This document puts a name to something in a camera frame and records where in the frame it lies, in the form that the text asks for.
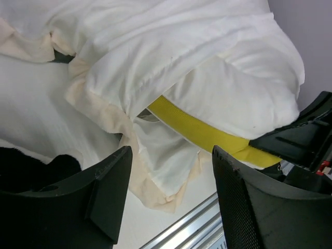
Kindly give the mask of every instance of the beige fabric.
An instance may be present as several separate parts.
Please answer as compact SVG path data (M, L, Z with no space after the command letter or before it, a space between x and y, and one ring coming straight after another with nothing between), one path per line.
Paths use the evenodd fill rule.
M0 18L0 53L31 62L54 60L51 35L27 40Z
M66 94L67 101L79 112L84 113L109 133L122 133L119 147L131 146L133 150L132 172L129 189L142 203L151 208L165 212L175 212L182 201L187 182L184 183L176 195L166 196L155 185L149 176L148 168L139 154L137 137L133 130L132 121L118 107L105 102L99 96L85 89L86 73L89 66L81 59L75 58L69 65L71 86ZM192 168L189 179L200 174L202 162L209 160L208 153L200 153L199 159Z
M0 19L0 53L31 62L48 62L54 59L53 49L74 55L74 51L66 44L57 32L46 35L43 39L27 40ZM99 96L85 89L86 74L90 66L79 58L75 58L68 67L71 82L65 98L79 112L85 114L103 130L109 133L122 133L119 147L131 146L133 150L133 164L129 189L148 208L165 212L175 212L181 204L187 182L201 172L201 165L209 161L210 155L200 152L198 160L190 171L188 180L179 192L166 196L151 180L149 169L139 155L137 137L133 130L132 121L118 107L105 102Z

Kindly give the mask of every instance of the white surface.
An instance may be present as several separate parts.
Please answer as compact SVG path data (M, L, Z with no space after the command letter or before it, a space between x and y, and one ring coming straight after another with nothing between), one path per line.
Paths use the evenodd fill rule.
M150 210L128 192L119 243L114 249L140 248L215 192L211 163L204 165L202 174L188 183L182 204L175 214Z

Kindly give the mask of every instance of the yellow band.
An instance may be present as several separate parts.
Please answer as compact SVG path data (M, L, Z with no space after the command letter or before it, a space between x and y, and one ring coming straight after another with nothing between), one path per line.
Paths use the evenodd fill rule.
M177 108L161 96L148 109L160 120L200 148L212 152L218 145L240 161L252 163L261 168L281 161L279 157L249 146L249 140L227 134Z

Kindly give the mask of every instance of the black mesh surface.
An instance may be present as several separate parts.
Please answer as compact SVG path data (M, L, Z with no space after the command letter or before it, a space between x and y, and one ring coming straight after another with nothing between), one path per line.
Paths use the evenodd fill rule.
M213 151L220 211L229 249L263 249L256 218L243 179L231 162Z

